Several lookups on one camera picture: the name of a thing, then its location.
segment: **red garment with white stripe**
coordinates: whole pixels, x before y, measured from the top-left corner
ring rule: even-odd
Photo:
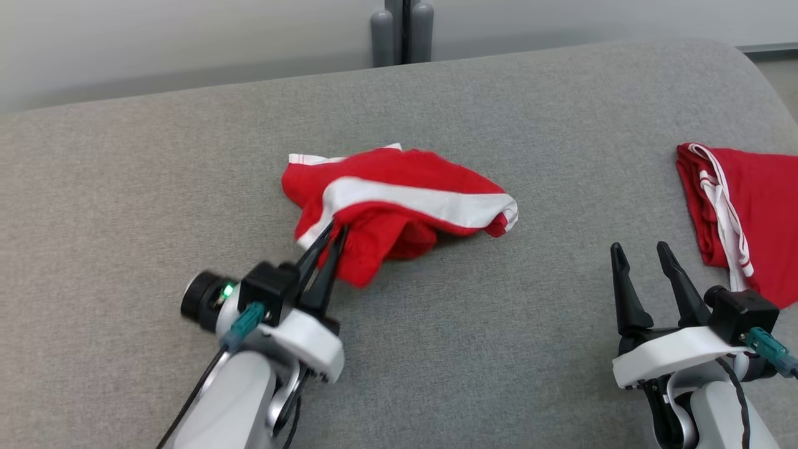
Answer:
[[[363,287],[386,258],[429,251],[437,231],[498,237],[518,220],[518,205],[489,179],[416,149],[374,149],[327,159],[291,154],[282,189],[302,207],[295,238],[308,248],[333,217],[349,225],[338,277]]]
[[[734,291],[796,302],[798,156],[685,143],[676,167],[704,262],[728,267]]]

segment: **teal cable connector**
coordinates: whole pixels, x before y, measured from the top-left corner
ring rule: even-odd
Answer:
[[[790,356],[790,351],[763,328],[751,328],[743,341],[772,363],[779,374],[798,378],[798,360]]]
[[[244,339],[258,327],[265,313],[266,309],[263,304],[259,302],[250,303],[247,306],[247,310],[239,316],[233,325],[230,326],[230,330],[219,340],[219,346],[227,346],[227,351],[235,354],[241,348],[241,343],[243,343]]]

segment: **gray couch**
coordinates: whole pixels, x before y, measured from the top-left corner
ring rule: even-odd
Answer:
[[[216,349],[181,318],[202,268],[293,259],[291,152],[395,141],[490,177],[519,203],[499,239],[447,240],[339,285],[346,367],[306,389],[296,448],[656,447],[619,390],[609,247],[660,325],[677,309],[655,244],[703,292],[674,167],[684,141],[798,153],[745,56],[627,42],[226,85],[4,117],[0,446],[153,447]],[[798,308],[776,336],[798,349]],[[745,390],[783,448],[798,389]]]

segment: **floor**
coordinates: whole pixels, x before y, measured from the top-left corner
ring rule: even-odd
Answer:
[[[798,59],[757,62],[759,71],[770,81],[798,122]]]

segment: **green led light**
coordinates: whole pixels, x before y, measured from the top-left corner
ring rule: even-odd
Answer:
[[[222,297],[223,297],[224,299],[227,299],[227,298],[229,298],[229,297],[230,297],[230,295],[232,295],[232,294],[233,294],[233,290],[234,290],[234,289],[235,289],[235,287],[234,287],[234,286],[232,286],[232,285],[229,285],[229,284],[228,284],[228,285],[225,285],[225,286],[224,286],[224,288],[222,289]]]

